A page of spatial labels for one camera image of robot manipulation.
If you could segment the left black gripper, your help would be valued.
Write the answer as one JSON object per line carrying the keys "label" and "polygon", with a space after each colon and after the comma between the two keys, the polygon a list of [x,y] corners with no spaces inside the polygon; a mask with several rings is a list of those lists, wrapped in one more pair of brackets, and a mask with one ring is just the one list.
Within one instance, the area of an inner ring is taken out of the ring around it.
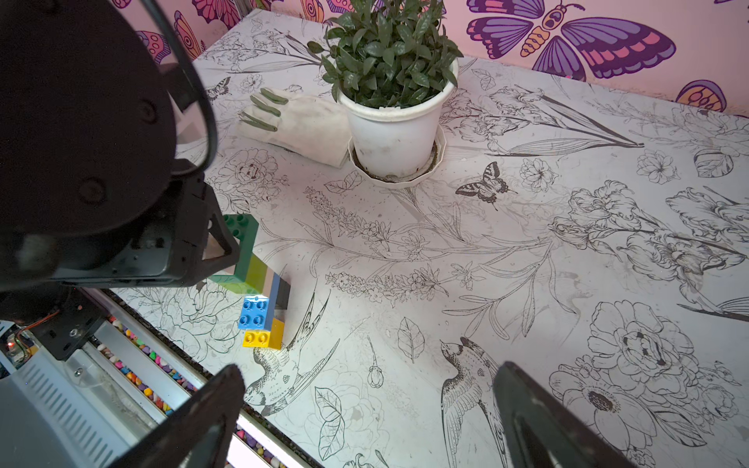
{"label": "left black gripper", "polygon": [[67,238],[52,279],[90,288],[190,287],[239,261],[204,177],[171,181],[144,214],[115,230]]}

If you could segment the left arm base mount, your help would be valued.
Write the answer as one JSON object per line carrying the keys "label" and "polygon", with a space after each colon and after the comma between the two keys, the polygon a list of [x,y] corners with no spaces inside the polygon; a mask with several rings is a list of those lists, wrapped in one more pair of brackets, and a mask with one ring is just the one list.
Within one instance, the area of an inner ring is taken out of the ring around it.
{"label": "left arm base mount", "polygon": [[84,290],[69,288],[49,320],[31,329],[39,343],[58,361],[66,361],[103,325],[103,308]]}

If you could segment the dark green lego brick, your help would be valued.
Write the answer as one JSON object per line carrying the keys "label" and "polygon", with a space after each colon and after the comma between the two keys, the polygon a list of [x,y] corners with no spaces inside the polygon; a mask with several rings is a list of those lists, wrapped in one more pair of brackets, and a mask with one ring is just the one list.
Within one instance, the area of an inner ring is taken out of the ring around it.
{"label": "dark green lego brick", "polygon": [[239,259],[234,267],[212,275],[210,280],[235,294],[256,294],[247,283],[259,223],[251,214],[225,214],[224,221],[239,246]]}

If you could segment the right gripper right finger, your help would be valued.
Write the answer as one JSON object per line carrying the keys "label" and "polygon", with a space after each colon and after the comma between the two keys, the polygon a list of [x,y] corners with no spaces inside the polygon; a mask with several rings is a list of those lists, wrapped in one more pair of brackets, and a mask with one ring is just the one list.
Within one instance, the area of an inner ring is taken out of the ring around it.
{"label": "right gripper right finger", "polygon": [[631,467],[522,368],[505,362],[493,380],[514,467]]}

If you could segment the black lego brick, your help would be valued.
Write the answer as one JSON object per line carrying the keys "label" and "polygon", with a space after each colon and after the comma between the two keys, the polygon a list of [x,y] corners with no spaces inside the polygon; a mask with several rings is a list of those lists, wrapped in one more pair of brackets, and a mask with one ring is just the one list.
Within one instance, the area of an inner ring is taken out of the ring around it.
{"label": "black lego brick", "polygon": [[284,280],[280,276],[277,277],[277,280],[278,280],[278,285],[276,289],[275,306],[278,310],[286,310],[289,304],[291,286],[286,280]]}

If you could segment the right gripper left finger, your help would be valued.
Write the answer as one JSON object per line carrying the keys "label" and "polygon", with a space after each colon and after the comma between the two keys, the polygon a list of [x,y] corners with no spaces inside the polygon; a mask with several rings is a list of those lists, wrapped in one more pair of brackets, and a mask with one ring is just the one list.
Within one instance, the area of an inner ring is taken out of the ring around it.
{"label": "right gripper left finger", "polygon": [[113,467],[224,467],[239,413],[243,378],[228,365]]}

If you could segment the yellow lego brick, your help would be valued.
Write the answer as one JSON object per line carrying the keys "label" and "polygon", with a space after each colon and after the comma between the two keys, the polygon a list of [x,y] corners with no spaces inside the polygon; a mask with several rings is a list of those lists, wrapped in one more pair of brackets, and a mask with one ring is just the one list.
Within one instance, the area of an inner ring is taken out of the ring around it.
{"label": "yellow lego brick", "polygon": [[270,348],[281,350],[283,347],[283,335],[285,324],[283,321],[274,319],[271,330],[247,330],[244,333],[242,346],[245,348]]}

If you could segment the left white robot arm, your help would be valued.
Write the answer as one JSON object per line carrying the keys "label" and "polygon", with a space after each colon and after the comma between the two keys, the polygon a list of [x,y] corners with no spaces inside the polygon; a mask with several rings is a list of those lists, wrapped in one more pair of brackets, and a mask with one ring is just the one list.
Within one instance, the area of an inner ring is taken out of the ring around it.
{"label": "left white robot arm", "polygon": [[189,287],[240,249],[204,179],[206,90],[170,20],[156,65],[104,1],[1,5],[1,289]]}

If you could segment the lime lego brick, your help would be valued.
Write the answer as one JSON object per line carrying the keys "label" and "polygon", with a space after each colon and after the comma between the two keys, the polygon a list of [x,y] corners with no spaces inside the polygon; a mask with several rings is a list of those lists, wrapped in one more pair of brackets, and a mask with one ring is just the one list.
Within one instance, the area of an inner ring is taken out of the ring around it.
{"label": "lime lego brick", "polygon": [[230,292],[245,296],[270,296],[275,273],[256,255],[239,261],[234,269],[233,283],[225,284]]}

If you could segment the blue lego brick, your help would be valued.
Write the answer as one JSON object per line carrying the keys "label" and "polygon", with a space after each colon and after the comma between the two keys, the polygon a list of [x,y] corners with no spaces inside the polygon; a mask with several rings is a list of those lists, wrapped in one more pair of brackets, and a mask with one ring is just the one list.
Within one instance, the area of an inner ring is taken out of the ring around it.
{"label": "blue lego brick", "polygon": [[242,331],[270,332],[277,308],[281,278],[274,273],[261,294],[245,296],[238,320]]}

